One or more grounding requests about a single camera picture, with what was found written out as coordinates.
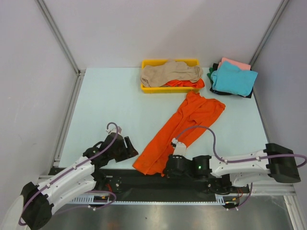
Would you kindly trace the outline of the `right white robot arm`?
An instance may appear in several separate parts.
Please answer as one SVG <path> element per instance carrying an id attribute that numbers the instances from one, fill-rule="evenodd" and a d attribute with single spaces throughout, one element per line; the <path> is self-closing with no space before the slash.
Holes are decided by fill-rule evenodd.
<path id="1" fill-rule="evenodd" d="M 163 173 L 169 177 L 189 177 L 195 180 L 222 178 L 221 186 L 233 192 L 258 181 L 274 180 L 281 184 L 301 181 L 296 154 L 291 149 L 269 143 L 264 150 L 244 156 L 219 159 L 216 156 L 200 155 L 191 160 L 183 155 L 170 155 Z"/>

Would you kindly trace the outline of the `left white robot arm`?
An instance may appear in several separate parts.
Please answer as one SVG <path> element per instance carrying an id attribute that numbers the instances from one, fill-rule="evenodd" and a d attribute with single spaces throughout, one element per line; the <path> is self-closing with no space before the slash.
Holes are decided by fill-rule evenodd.
<path id="1" fill-rule="evenodd" d="M 106 176 L 101 168 L 109 161 L 121 162 L 137 155 L 129 137 L 109 134 L 104 141 L 88 148 L 72 166 L 39 184 L 26 184 L 21 191 L 24 207 L 18 224 L 32 230 L 42 228 L 74 198 L 92 190 L 102 191 Z"/>

